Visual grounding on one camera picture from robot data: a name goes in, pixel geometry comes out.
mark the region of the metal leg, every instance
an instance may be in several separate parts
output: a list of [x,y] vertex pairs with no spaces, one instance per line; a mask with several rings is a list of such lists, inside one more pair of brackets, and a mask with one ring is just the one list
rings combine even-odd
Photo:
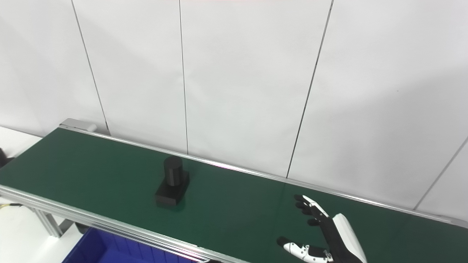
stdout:
[[65,219],[60,226],[57,225],[54,217],[50,213],[43,212],[36,208],[31,208],[31,210],[37,215],[41,223],[44,225],[45,229],[49,235],[53,237],[61,237],[67,229],[73,224],[73,221]]

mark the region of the wall seam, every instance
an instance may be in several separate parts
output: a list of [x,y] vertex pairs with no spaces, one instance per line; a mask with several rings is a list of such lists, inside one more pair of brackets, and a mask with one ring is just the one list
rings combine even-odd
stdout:
[[432,182],[432,184],[429,186],[429,188],[427,189],[427,191],[423,194],[423,197],[421,197],[421,199],[420,199],[419,202],[415,205],[415,207],[413,208],[413,210],[418,209],[418,207],[420,206],[420,204],[424,201],[424,198],[426,198],[426,196],[429,194],[429,192],[432,190],[432,188],[436,185],[436,183],[439,181],[439,179],[442,177],[442,175],[445,173],[445,171],[447,171],[448,167],[452,164],[452,162],[455,160],[455,158],[457,157],[457,155],[460,153],[460,151],[463,149],[463,147],[466,145],[467,142],[468,142],[468,137],[466,137],[466,139],[461,143],[460,147],[458,147],[458,149],[455,151],[455,153],[453,154],[453,156],[450,158],[450,160],[448,161],[448,163],[444,166],[444,168],[443,168],[442,171],[439,173],[439,175],[438,175],[437,178],[434,180],[434,182]]
[[97,84],[96,84],[96,79],[94,77],[93,68],[91,66],[91,61],[89,60],[88,49],[86,48],[85,39],[83,37],[83,32],[81,31],[80,21],[78,20],[78,15],[76,14],[75,4],[73,3],[73,0],[70,0],[70,1],[72,3],[73,12],[75,14],[76,24],[78,25],[78,30],[80,31],[81,41],[83,42],[83,47],[86,53],[86,59],[88,60],[89,69],[91,71],[91,76],[93,77],[93,83],[96,89],[96,94],[99,100],[99,105],[101,106],[102,116],[104,117],[104,122],[106,123],[106,129],[109,131],[109,134],[110,134],[109,125],[107,124],[106,114],[104,113],[104,107],[102,106],[101,96],[99,95],[99,90],[97,89]]
[[334,0],[331,1],[330,9],[328,10],[327,21],[325,22],[325,28],[323,29],[322,40],[320,41],[319,51],[317,53],[317,60],[315,61],[314,71],[312,72],[312,79],[310,80],[309,90],[307,92],[307,97],[306,97],[306,103],[304,104],[304,109],[303,109],[302,115],[300,117],[299,128],[297,130],[296,140],[294,141],[294,146],[292,148],[291,159],[289,160],[289,166],[288,166],[288,171],[286,172],[286,178],[288,178],[288,176],[289,176],[289,171],[291,170],[291,164],[293,163],[294,152],[296,151],[297,140],[299,139],[299,133],[300,133],[300,129],[302,127],[302,121],[304,120],[304,115],[306,113],[307,103],[309,101],[310,91],[312,89],[312,83],[314,82],[315,71],[317,70],[317,64],[319,62],[320,52],[322,51],[323,40],[325,39],[325,33],[327,32],[328,22],[330,20],[331,9],[333,8],[333,2],[334,2]]
[[182,79],[183,79],[183,106],[185,109],[185,141],[187,143],[187,154],[189,154],[189,129],[187,127],[187,98],[185,96],[185,68],[183,64],[183,40],[182,40],[182,11],[179,0],[179,22],[180,22],[180,46],[182,51]]

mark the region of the black block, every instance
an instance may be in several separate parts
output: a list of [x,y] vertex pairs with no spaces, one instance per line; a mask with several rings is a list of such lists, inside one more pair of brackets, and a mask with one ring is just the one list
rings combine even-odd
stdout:
[[164,160],[164,180],[156,191],[156,202],[177,205],[189,186],[189,172],[182,167],[182,158],[169,156]]
[[166,180],[163,180],[156,191],[156,202],[166,205],[177,205],[182,200],[189,186],[189,172],[183,171],[180,179],[180,184],[177,186],[170,186],[166,183]]

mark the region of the white fingertip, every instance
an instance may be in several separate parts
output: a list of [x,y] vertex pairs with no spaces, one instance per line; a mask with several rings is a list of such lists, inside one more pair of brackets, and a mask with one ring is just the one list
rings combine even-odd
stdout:
[[284,244],[283,248],[286,249],[287,252],[291,253],[291,243]]
[[325,212],[325,210],[314,200],[306,197],[306,196],[302,196],[304,199],[306,199],[310,204],[309,206],[315,206],[317,207],[318,210],[320,210],[320,212],[322,212],[323,215],[325,215],[326,217],[330,217],[328,216],[328,214]]

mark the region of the blue plastic crate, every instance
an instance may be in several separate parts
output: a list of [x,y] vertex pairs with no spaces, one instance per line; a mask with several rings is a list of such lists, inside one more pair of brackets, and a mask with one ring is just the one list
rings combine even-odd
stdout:
[[136,241],[90,228],[63,263],[196,263]]

